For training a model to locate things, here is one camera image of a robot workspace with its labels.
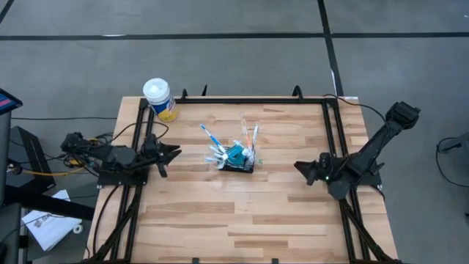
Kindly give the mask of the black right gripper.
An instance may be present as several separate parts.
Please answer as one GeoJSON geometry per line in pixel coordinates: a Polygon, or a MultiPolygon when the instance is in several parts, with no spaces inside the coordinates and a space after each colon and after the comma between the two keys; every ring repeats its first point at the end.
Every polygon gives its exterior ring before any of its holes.
{"type": "Polygon", "coordinates": [[[302,170],[301,174],[307,177],[307,185],[312,186],[317,180],[329,181],[333,162],[329,153],[321,153],[315,161],[296,161],[294,167],[297,170],[302,170]]]}

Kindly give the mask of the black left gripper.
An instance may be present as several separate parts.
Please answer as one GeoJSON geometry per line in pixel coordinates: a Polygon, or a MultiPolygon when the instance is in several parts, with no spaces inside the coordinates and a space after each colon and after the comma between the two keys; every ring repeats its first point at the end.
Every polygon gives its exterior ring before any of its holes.
{"type": "Polygon", "coordinates": [[[164,144],[153,133],[144,140],[141,151],[147,160],[157,165],[162,178],[168,177],[165,166],[182,152],[179,145],[164,144]]]}

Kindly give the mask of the black wire basket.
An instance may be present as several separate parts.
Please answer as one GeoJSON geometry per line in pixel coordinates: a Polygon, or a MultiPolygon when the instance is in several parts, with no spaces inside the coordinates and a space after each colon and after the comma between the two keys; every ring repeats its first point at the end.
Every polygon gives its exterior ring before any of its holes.
{"type": "MultiPolygon", "coordinates": [[[[244,148],[243,154],[248,158],[249,155],[249,150],[247,148],[244,148]]],[[[229,168],[226,170],[222,171],[229,171],[229,172],[242,172],[242,173],[249,173],[251,174],[254,171],[254,164],[250,165],[248,160],[245,163],[245,166],[236,166],[234,165],[233,161],[235,158],[227,158],[224,161],[228,162],[229,168]]]]}

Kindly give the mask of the Lysol wipes canister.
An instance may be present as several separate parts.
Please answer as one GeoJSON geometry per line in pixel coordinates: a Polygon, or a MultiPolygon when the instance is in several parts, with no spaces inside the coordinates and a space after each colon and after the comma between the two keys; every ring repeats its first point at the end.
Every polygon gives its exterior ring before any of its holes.
{"type": "Polygon", "coordinates": [[[169,84],[162,78],[152,78],[143,86],[144,97],[147,99],[157,117],[163,122],[175,120],[179,114],[176,100],[171,93],[169,84]]]}

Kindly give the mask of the black stand leg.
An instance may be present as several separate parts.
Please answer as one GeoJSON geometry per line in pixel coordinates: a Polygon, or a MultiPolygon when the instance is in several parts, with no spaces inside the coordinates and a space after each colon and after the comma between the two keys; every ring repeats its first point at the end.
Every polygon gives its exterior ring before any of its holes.
{"type": "Polygon", "coordinates": [[[22,208],[91,221],[95,209],[86,205],[36,194],[14,186],[0,188],[0,205],[18,203],[22,208]]]}

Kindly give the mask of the black equipment case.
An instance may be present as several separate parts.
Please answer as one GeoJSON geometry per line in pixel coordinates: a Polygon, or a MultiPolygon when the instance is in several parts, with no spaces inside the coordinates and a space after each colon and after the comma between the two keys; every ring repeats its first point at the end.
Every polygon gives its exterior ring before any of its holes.
{"type": "Polygon", "coordinates": [[[18,175],[8,172],[6,181],[8,186],[41,194],[56,185],[52,176],[25,173],[25,170],[51,173],[51,170],[39,139],[19,126],[10,129],[9,159],[18,162],[23,171],[18,175]]]}

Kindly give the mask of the white paper sheets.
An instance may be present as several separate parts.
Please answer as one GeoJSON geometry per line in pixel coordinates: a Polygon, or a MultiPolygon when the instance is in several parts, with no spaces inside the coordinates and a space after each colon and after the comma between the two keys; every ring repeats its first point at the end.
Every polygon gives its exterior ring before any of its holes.
{"type": "Polygon", "coordinates": [[[82,222],[82,219],[38,210],[30,211],[21,220],[45,252],[55,247],[82,222]]]}

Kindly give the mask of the grey equipment leg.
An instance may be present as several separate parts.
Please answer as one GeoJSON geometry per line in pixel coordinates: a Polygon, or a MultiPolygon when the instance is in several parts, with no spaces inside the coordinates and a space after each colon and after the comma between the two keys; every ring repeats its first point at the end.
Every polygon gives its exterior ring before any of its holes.
{"type": "Polygon", "coordinates": [[[457,137],[444,138],[437,144],[437,151],[439,153],[447,153],[455,148],[462,148],[465,152],[469,153],[469,133],[464,133],[457,137]]]}

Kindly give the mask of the screen on stand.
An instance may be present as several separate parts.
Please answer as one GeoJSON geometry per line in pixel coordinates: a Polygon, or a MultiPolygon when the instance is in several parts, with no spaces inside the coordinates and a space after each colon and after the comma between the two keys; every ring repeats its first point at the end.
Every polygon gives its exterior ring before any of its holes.
{"type": "Polygon", "coordinates": [[[20,99],[0,88],[0,115],[10,113],[22,105],[23,102],[20,99]]]}

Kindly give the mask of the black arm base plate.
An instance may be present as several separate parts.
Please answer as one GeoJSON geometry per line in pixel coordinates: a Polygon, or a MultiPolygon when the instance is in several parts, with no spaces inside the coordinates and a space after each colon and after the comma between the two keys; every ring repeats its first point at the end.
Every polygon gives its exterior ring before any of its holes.
{"type": "Polygon", "coordinates": [[[128,170],[103,162],[98,173],[99,186],[143,186],[147,184],[149,168],[128,170]]]}
{"type": "MultiPolygon", "coordinates": [[[[343,176],[351,176],[353,180],[357,180],[360,176],[360,172],[354,172],[350,168],[346,167],[346,164],[349,164],[349,158],[338,158],[332,157],[331,169],[328,174],[327,182],[331,183],[337,181],[343,176]]],[[[382,184],[382,180],[379,174],[379,170],[384,166],[384,163],[377,164],[376,161],[373,162],[369,171],[361,178],[360,185],[364,186],[378,186],[382,184]]]]}

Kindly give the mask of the black aluminium table frame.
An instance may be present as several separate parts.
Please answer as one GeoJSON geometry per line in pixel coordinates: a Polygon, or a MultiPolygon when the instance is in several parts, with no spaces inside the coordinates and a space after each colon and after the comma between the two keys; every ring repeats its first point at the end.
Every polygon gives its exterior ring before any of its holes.
{"type": "Polygon", "coordinates": [[[342,156],[368,137],[361,110],[332,97],[218,97],[177,99],[167,128],[154,127],[182,152],[162,178],[151,168],[139,194],[137,218],[123,230],[117,254],[105,263],[351,263],[364,244],[323,183],[307,186],[296,161],[322,152],[342,156]],[[241,139],[241,116],[259,123],[263,164],[253,173],[221,172],[205,161],[209,136],[241,139]]]}

